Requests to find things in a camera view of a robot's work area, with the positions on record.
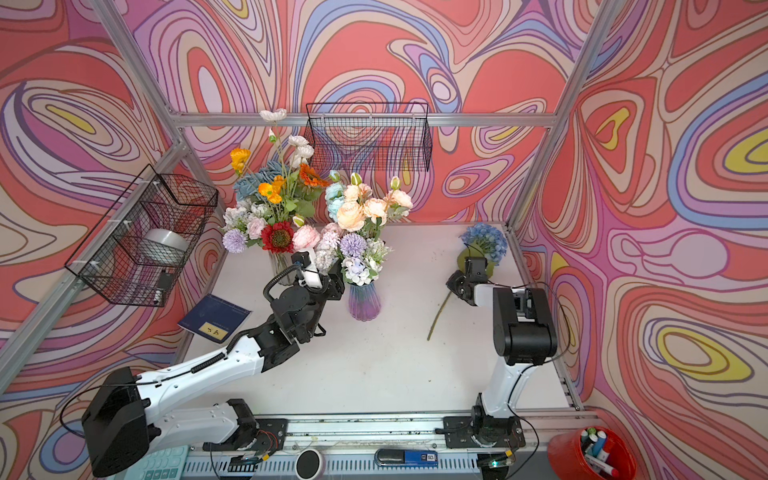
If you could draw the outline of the purple blue glass vase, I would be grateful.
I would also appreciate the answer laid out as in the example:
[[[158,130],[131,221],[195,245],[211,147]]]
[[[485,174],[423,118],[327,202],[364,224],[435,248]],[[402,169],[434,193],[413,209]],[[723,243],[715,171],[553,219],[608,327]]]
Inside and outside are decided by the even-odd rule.
[[[361,322],[372,321],[378,317],[381,312],[381,300],[374,282],[348,286],[348,310],[355,320]]]

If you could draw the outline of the lilac mixed flower bunch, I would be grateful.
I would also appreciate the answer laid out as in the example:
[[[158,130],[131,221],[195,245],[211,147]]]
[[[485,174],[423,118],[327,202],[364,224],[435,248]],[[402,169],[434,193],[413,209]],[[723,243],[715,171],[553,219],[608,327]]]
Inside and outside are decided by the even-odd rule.
[[[376,281],[392,249],[381,239],[366,239],[357,233],[341,236],[327,231],[315,246],[319,270],[328,273],[340,267],[343,280],[355,286],[366,286]]]

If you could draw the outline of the blue hydrangea stem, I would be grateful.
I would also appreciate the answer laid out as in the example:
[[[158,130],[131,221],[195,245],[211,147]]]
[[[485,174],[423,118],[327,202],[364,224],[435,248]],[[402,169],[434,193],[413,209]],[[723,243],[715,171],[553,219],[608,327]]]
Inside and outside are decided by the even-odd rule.
[[[485,257],[488,261],[487,272],[490,281],[495,268],[501,263],[507,253],[508,242],[504,233],[490,224],[477,223],[468,227],[467,230],[460,235],[460,239],[464,248],[457,257],[456,271],[465,273],[465,260],[468,257]],[[449,291],[449,294],[445,297],[439,307],[427,335],[428,341],[431,340],[439,318],[451,296],[455,295]]]

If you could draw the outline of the pink peony stem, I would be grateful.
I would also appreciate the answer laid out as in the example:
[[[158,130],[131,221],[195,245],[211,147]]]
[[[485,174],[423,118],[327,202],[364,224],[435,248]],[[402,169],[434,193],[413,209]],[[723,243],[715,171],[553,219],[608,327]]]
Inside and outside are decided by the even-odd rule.
[[[308,253],[313,260],[333,263],[338,259],[338,248],[343,236],[344,230],[335,222],[321,229],[305,224],[294,233],[292,247],[297,253]]]

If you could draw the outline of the clear ribbed glass vase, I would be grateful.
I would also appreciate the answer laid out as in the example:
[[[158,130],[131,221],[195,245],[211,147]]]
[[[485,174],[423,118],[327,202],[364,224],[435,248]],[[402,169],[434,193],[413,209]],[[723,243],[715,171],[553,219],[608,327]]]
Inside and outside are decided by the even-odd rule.
[[[282,274],[285,270],[289,269],[294,265],[294,262],[292,260],[292,254],[289,252],[270,252],[269,253],[269,259],[270,264],[273,270],[273,275],[278,276],[279,274]],[[293,269],[290,270],[287,274],[283,275],[279,281],[279,285],[283,286],[291,286],[294,284],[294,282],[297,279],[297,270]]]

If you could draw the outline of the red flower with leaf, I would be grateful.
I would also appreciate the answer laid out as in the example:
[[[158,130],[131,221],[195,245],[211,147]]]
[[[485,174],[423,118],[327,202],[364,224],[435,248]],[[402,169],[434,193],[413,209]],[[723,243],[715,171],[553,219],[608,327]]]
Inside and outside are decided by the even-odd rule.
[[[261,231],[262,248],[271,253],[293,253],[294,230],[291,222],[277,222],[267,225]]]

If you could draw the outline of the peach rose stem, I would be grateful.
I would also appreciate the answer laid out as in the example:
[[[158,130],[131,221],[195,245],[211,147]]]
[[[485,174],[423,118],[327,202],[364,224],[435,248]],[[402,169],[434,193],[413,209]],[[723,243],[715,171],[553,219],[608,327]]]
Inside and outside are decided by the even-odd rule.
[[[379,239],[389,219],[389,203],[376,198],[372,188],[363,182],[358,173],[351,175],[340,199],[335,223],[341,230],[368,240]]]

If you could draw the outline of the light blue rose stem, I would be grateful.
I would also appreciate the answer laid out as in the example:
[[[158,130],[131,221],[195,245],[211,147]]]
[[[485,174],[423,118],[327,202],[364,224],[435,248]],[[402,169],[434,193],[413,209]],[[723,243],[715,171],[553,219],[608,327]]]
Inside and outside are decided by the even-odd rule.
[[[336,170],[329,172],[330,185],[325,190],[326,210],[333,222],[338,221],[338,212],[345,203],[345,191],[347,184],[341,174]]]

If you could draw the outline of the orange sunflower stem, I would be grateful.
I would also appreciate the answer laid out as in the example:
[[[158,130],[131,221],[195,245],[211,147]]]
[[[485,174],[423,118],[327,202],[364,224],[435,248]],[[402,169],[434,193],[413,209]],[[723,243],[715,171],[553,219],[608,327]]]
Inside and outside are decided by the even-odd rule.
[[[309,164],[299,167],[299,180],[305,192],[316,192],[327,188],[330,182],[322,178]]]

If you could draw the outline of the blue rose bunch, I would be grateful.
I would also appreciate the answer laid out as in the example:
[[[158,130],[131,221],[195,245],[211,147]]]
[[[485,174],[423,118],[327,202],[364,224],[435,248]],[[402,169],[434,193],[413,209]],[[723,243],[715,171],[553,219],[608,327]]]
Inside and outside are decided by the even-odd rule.
[[[260,170],[250,173],[246,172],[244,160],[233,160],[231,165],[237,174],[233,190],[238,202],[257,195],[262,183],[272,183],[283,174],[283,163],[277,159],[269,160]]]

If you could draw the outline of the white poppy stem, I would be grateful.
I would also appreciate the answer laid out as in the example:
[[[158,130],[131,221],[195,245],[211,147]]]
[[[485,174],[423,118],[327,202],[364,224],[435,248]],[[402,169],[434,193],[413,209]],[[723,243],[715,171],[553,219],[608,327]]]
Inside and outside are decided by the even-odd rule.
[[[277,126],[280,122],[287,119],[288,111],[284,108],[261,110],[259,116],[269,125]],[[308,165],[309,160],[315,153],[314,147],[310,144],[309,140],[301,135],[289,135],[283,140],[270,129],[268,132],[268,140],[270,143],[278,146],[278,150],[284,157],[283,162],[289,165],[293,170],[298,170],[303,165]],[[287,145],[292,149],[292,153],[288,157],[284,155],[284,151],[282,150],[284,145]]]

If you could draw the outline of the orange poppy stem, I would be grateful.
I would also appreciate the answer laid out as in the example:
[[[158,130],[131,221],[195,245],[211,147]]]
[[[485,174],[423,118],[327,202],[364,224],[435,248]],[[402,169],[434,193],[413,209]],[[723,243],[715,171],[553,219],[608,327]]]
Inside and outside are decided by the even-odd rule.
[[[248,168],[250,157],[251,152],[247,149],[235,148],[230,152],[231,167],[237,176],[233,187],[237,204],[281,203],[286,176],[284,163],[273,158],[258,171],[251,171]]]

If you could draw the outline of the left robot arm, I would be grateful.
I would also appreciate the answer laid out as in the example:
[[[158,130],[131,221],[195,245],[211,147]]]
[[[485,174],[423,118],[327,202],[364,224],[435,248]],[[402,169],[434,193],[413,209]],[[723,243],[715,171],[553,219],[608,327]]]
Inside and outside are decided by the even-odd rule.
[[[325,304],[339,300],[345,283],[339,268],[310,282],[298,266],[294,284],[279,297],[263,291],[272,313],[261,325],[239,332],[213,352],[165,369],[134,374],[123,367],[97,387],[81,417],[94,476],[116,475],[159,450],[210,443],[244,449],[260,426],[242,399],[188,409],[186,403],[230,382],[263,374],[297,354],[302,344],[324,335]]]

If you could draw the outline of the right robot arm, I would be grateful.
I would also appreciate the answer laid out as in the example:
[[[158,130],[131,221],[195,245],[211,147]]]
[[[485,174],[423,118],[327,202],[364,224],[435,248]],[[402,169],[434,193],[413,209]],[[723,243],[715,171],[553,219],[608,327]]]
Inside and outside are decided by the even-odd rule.
[[[478,395],[471,428],[509,424],[521,393],[534,370],[553,360],[558,339],[547,294],[533,286],[494,284],[486,274],[455,271],[446,282],[449,291],[465,303],[489,308],[492,339],[498,361],[487,388]]]

